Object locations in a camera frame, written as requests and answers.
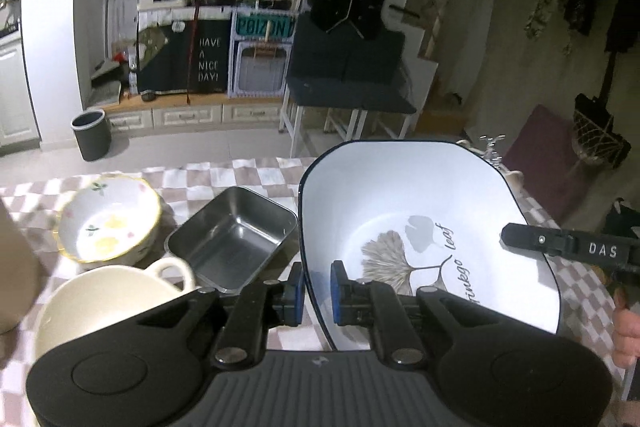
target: floral ceramic bowl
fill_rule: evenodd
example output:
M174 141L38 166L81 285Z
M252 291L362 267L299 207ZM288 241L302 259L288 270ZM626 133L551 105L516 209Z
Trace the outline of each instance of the floral ceramic bowl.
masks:
M54 236L60 253L84 269L132 266L156 240L161 213L160 198L145 180L105 176L76 192Z

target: finger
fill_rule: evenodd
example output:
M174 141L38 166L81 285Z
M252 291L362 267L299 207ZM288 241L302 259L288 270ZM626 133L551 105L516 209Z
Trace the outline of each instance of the finger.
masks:
M616 351L633 357L640 355L640 339L625 337L617 331L613 332L611 339L613 340L613 347Z
M613 311L613 327L623 337L640 338L640 315L629 311Z
M628 298L626 296L626 291L622 286L618 286L613 292L613 302L618 309L625 310L628 308Z
M611 358L613 359L613 363L616 365L616 367L619 367L620 369L627 369L631 366L631 364L634 363L634 360L636 359L636 357L626 355L625 353L620 353L619 351L614 351L613 353L611 353Z

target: cabinet drawer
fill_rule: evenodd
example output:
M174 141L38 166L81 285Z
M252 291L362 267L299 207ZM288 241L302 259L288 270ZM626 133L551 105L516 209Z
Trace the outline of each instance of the cabinet drawer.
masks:
M151 111L118 112L109 116L111 131L132 131L152 129L154 126Z
M231 122L271 122L280 119L280 105L225 105L222 121Z
M222 107L206 105L202 107L154 109L154 126L175 127L181 125L199 125L220 123Z

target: wooden countertop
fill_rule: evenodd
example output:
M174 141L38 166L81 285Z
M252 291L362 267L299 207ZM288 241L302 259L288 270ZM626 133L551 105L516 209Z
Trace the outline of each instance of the wooden countertop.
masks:
M241 98L229 98L224 93L190 94L189 98L191 99L191 107L199 105L248 105L261 103L276 105L282 103L282 99L277 97L254 98L247 96ZM189 107L187 106L187 95L185 93L159 94L153 102L143 102L140 95L131 95L128 91L123 91L120 95L120 103L102 106L107 114L168 107Z

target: white ceramic bowl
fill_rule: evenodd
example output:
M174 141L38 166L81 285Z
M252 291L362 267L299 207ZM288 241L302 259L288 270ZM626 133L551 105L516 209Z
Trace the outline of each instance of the white ceramic bowl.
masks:
M182 291L161 278L177 268ZM195 289L191 268L177 257L165 257L146 270L104 266L65 282L36 319L33 361L60 344L138 315ZM31 412L31 426L39 427Z
M333 261L347 275L397 293L436 286L556 333L558 285L546 258L518 255L500 232L526 224L500 173L453 143L347 142L325 153L300 182L300 243L309 298L337 349L366 349L357 327L334 324Z
M145 180L114 174L79 190L53 233L60 253L84 269L132 266L156 240L161 214L160 198Z

